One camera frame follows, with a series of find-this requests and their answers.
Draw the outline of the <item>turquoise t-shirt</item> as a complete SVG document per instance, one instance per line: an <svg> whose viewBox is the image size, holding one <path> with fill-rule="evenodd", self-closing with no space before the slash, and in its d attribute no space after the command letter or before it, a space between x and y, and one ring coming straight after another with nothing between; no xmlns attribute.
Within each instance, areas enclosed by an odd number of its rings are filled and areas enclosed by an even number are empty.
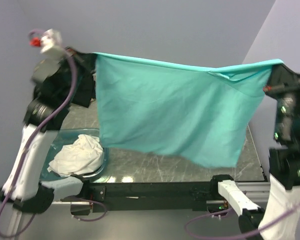
<svg viewBox="0 0 300 240"><path fill-rule="evenodd" d="M104 146L233 168L246 128L280 59L202 67L97 53L96 99Z"/></svg>

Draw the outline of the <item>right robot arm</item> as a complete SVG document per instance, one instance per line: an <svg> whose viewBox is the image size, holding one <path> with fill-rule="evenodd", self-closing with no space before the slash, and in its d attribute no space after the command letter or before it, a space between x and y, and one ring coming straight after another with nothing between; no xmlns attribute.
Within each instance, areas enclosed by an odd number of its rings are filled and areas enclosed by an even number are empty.
<svg viewBox="0 0 300 240"><path fill-rule="evenodd" d="M285 64L272 68L264 93L277 101L274 140L269 149L266 208L252 202L228 175L215 175L209 193L238 215L239 240L293 240L300 218L300 73Z"/></svg>

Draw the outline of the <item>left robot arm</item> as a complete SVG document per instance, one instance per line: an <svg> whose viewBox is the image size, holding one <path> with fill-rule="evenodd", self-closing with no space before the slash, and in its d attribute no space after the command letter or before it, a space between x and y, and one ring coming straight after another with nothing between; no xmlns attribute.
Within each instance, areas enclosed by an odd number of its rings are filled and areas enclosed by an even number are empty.
<svg viewBox="0 0 300 240"><path fill-rule="evenodd" d="M23 119L22 140L10 177L0 187L0 201L27 214L44 213L53 201L90 195L83 173L41 180L41 172L53 141L71 105L88 108L96 98L96 55L68 47L60 59L44 59L31 76L35 87Z"/></svg>

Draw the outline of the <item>white t-shirt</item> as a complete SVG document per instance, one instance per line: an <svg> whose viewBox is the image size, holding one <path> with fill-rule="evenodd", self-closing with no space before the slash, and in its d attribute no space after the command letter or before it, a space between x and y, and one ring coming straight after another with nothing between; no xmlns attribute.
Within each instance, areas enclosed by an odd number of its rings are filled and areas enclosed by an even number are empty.
<svg viewBox="0 0 300 240"><path fill-rule="evenodd" d="M67 144L48 164L47 171L61 177L84 175L96 171L103 163L104 150L100 138L80 134L72 144Z"/></svg>

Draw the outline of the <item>black mounting beam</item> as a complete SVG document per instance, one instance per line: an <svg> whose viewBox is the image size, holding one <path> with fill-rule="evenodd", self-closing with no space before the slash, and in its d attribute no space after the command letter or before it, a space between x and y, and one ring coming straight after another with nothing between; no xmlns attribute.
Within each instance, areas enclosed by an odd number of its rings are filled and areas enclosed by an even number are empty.
<svg viewBox="0 0 300 240"><path fill-rule="evenodd" d="M84 198L105 204L109 211L205 211L224 200L210 182L92 183Z"/></svg>

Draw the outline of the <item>aluminium rail frame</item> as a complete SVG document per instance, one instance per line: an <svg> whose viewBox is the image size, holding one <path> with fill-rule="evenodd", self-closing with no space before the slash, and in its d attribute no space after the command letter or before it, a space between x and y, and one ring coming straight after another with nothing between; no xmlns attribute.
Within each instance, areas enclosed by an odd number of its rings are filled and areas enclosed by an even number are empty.
<svg viewBox="0 0 300 240"><path fill-rule="evenodd" d="M40 182L30 198L13 198L0 189L0 201L27 214L42 214L54 201L71 200L115 210L203 211L207 202L223 201L225 208L214 215L235 211L241 234L238 240L294 238L300 217L300 172L294 176L270 176L269 198L261 208L240 190L229 175L215 175L204 182L91 183L78 177Z"/></svg>

